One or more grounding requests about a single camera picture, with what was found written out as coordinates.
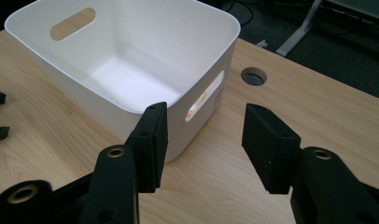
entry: storage bin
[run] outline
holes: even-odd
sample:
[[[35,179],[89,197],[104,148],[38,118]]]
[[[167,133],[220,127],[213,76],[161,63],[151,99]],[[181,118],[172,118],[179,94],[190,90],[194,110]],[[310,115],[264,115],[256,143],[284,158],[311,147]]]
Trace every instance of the storage bin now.
[[[39,0],[5,26],[63,94],[123,141],[147,106],[166,102],[165,161],[219,105],[240,32],[233,16],[194,0]]]

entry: table surface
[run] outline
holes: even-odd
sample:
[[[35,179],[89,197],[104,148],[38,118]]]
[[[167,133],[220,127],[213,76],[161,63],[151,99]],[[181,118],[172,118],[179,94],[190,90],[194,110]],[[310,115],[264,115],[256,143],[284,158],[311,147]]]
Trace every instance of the table surface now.
[[[241,72],[267,75],[250,86]],[[0,193],[43,179],[53,189],[90,172],[99,152],[122,144],[71,103],[16,39],[0,32]],[[271,109],[302,148],[338,154],[379,188],[379,99],[238,39],[221,105],[189,146],[164,165],[161,187],[140,194],[141,223],[295,223],[289,195],[270,195],[241,146],[247,103]]]

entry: light wood grain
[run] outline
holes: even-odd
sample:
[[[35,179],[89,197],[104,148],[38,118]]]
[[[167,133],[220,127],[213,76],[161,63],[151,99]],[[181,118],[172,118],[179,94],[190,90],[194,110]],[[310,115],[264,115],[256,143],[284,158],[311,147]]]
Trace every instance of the light wood grain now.
[[[240,73],[258,67],[263,86]],[[0,193],[24,180],[57,189],[91,172],[98,153],[121,142],[56,89],[26,49],[0,32]],[[337,153],[379,188],[379,99],[238,39],[221,106],[174,161],[161,188],[140,195],[141,223],[295,223],[289,195],[265,191],[241,147],[246,103],[270,108],[302,147]]]

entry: screw hole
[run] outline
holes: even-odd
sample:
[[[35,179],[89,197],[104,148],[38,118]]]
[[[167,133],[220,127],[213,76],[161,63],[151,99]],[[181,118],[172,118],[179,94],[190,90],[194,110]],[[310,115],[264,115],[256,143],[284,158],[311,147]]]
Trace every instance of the screw hole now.
[[[315,156],[321,160],[331,160],[331,155],[328,152],[322,150],[315,150]]]
[[[37,192],[38,188],[35,185],[24,186],[9,195],[8,202],[13,204],[27,202],[32,199]]]
[[[107,156],[110,158],[117,158],[125,154],[125,149],[123,148],[113,148],[108,153]]]

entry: cable hole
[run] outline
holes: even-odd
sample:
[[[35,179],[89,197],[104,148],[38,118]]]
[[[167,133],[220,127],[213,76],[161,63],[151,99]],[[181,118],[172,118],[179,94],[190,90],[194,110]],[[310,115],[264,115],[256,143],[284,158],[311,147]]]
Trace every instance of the cable hole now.
[[[241,73],[241,78],[251,86],[261,86],[267,80],[265,72],[256,67],[245,68]]]

